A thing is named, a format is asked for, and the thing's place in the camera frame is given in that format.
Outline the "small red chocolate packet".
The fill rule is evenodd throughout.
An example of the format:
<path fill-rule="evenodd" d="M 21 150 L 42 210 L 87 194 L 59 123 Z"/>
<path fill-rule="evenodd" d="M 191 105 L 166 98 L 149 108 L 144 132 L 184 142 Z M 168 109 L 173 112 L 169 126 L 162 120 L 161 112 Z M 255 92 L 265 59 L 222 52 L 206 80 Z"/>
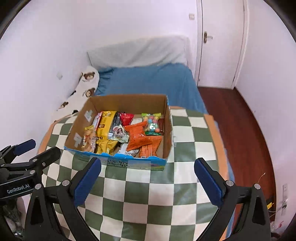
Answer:
<path fill-rule="evenodd" d="M 122 126 L 128 126 L 131 124 L 133 118 L 134 118 L 134 114 L 131 113 L 120 113 L 119 114 Z"/>

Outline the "large orange snack packet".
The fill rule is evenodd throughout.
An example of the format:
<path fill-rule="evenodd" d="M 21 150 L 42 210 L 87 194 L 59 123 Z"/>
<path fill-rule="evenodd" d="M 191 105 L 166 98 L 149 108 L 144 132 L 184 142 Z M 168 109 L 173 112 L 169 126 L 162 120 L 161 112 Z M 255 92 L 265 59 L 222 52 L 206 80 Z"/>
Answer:
<path fill-rule="evenodd" d="M 142 121 L 134 125 L 125 126 L 125 130 L 129 134 L 127 151 L 139 149 L 142 146 L 152 144 L 152 140 L 144 133 L 144 128 L 147 125 L 147 121 Z"/>

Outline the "colourful candy ball bag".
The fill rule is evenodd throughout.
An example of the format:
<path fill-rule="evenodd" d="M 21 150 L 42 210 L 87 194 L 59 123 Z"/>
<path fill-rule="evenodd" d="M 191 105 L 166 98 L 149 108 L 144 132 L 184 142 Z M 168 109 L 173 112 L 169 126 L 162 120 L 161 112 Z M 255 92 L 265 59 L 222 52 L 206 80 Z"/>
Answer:
<path fill-rule="evenodd" d="M 161 135 L 159 127 L 159 119 L 161 118 L 161 116 L 161 113 L 142 113 L 142 120 L 147 122 L 144 128 L 144 132 L 147 136 Z"/>

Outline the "yellow cracker snack bag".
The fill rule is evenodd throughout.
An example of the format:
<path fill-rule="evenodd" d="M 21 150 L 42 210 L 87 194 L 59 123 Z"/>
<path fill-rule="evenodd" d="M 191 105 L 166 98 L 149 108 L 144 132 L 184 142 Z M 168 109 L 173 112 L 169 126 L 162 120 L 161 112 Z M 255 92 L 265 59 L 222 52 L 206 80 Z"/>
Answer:
<path fill-rule="evenodd" d="M 84 136 L 82 141 L 82 151 L 91 152 L 95 151 L 96 147 L 96 130 L 93 125 L 84 128 Z"/>

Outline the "red white snack stick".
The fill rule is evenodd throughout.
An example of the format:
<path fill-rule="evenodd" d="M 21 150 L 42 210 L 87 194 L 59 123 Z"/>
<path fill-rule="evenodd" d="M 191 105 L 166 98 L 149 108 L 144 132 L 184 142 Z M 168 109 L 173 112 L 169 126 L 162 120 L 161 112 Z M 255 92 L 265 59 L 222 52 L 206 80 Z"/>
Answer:
<path fill-rule="evenodd" d="M 93 120 L 92 125 L 93 125 L 93 128 L 94 128 L 95 130 L 97 130 L 97 128 L 98 128 L 98 126 L 99 126 L 99 123 L 100 123 L 101 117 L 102 117 L 102 111 L 99 112 L 99 113 L 95 116 L 95 118 L 94 118 L 94 120 Z"/>

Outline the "dark red snack packet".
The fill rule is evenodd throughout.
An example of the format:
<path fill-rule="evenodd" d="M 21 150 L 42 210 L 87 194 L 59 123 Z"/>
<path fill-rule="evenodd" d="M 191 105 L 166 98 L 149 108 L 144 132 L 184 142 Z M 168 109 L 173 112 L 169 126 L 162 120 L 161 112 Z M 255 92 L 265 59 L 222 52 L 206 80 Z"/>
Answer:
<path fill-rule="evenodd" d="M 158 124 L 159 124 L 159 133 L 163 136 L 164 135 L 165 119 L 164 118 L 160 118 L 158 120 Z"/>

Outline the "yellow snack bag in box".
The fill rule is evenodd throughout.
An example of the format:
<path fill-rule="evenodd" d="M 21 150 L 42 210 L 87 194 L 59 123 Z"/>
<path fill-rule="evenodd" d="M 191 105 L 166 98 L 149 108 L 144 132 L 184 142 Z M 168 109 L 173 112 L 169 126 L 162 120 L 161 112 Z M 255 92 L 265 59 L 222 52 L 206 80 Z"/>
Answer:
<path fill-rule="evenodd" d="M 111 124 L 115 117 L 116 111 L 103 111 L 102 116 L 96 130 L 96 154 L 112 154 L 115 146 L 117 145 L 117 141 L 111 140 L 108 137 Z"/>

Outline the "green white checkered tablecloth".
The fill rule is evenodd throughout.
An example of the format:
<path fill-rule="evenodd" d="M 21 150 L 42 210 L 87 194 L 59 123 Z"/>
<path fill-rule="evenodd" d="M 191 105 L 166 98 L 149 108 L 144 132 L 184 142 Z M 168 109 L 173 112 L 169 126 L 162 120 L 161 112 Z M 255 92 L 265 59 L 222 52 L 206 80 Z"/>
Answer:
<path fill-rule="evenodd" d="M 217 207 L 194 172 L 203 158 L 224 179 L 232 179 L 214 118 L 172 109 L 174 144 L 163 171 L 102 166 L 78 209 L 99 240 L 196 240 Z"/>

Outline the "silver panda snack packet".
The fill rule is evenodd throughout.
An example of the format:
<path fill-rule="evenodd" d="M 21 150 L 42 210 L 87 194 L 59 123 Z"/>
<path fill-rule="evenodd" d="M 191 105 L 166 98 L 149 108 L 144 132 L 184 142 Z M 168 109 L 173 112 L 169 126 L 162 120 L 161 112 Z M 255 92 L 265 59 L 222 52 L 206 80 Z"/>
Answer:
<path fill-rule="evenodd" d="M 114 126 L 108 133 L 108 139 L 118 141 L 120 143 L 127 143 L 130 136 L 122 125 Z"/>

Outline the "bear print pillow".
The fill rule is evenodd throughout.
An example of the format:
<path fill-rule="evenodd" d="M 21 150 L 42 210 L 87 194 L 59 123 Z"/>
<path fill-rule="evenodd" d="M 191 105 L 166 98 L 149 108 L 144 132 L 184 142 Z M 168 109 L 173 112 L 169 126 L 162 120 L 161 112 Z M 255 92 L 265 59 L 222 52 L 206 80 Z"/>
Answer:
<path fill-rule="evenodd" d="M 54 112 L 52 121 L 57 121 L 67 115 L 80 111 L 86 100 L 94 96 L 99 80 L 98 71 L 92 66 L 87 66 L 86 70 L 82 72 L 75 90 Z"/>

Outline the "cardboard milk carton box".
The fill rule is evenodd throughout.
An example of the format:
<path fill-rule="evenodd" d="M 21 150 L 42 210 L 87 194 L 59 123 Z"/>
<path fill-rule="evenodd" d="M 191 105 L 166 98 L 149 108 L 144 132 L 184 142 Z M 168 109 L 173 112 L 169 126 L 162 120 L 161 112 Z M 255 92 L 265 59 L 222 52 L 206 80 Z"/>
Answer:
<path fill-rule="evenodd" d="M 90 97 L 64 148 L 122 168 L 163 171 L 172 147 L 169 101 L 163 94 Z"/>

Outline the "white quilted headboard cushion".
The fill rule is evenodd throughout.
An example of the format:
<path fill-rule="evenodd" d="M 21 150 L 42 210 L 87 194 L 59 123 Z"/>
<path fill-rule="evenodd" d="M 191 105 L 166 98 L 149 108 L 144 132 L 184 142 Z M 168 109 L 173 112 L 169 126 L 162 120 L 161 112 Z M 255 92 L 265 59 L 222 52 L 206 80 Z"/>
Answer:
<path fill-rule="evenodd" d="M 194 68 L 190 41 L 185 36 L 141 38 L 107 45 L 88 51 L 90 62 L 97 70 L 131 68 L 150 65 L 181 63 Z"/>

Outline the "blue sheet bed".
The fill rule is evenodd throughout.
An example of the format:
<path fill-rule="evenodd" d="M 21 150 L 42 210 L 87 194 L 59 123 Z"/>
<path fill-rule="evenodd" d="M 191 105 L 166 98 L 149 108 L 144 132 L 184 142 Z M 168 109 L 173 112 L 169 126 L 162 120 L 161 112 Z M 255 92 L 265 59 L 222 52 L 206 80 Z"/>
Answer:
<path fill-rule="evenodd" d="M 96 95 L 164 94 L 171 109 L 207 114 L 190 69 L 183 64 L 114 68 L 100 73 Z"/>

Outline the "white door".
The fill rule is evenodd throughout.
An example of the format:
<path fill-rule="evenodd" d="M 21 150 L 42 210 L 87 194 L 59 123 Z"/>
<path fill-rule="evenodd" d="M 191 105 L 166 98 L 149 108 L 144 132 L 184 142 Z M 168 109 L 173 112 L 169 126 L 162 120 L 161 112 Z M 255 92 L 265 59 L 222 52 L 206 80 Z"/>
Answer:
<path fill-rule="evenodd" d="M 233 89 L 246 46 L 247 1 L 197 1 L 198 87 Z M 212 40 L 203 43 L 204 32 Z"/>

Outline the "wall socket left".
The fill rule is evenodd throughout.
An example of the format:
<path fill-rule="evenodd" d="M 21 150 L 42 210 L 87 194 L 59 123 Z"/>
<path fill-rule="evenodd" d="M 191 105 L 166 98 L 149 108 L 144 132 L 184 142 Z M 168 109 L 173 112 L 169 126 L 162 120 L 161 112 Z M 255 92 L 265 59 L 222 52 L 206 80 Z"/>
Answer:
<path fill-rule="evenodd" d="M 58 72 L 58 73 L 57 73 L 57 78 L 58 78 L 59 80 L 61 80 L 61 79 L 63 78 L 62 73 Z"/>

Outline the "wall light switch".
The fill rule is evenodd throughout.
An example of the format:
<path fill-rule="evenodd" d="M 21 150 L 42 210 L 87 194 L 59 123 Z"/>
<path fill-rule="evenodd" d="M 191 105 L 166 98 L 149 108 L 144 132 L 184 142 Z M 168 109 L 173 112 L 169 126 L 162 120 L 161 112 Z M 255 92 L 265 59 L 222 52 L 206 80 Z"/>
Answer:
<path fill-rule="evenodd" d="M 195 15 L 194 14 L 189 14 L 189 20 L 193 21 L 195 19 Z"/>

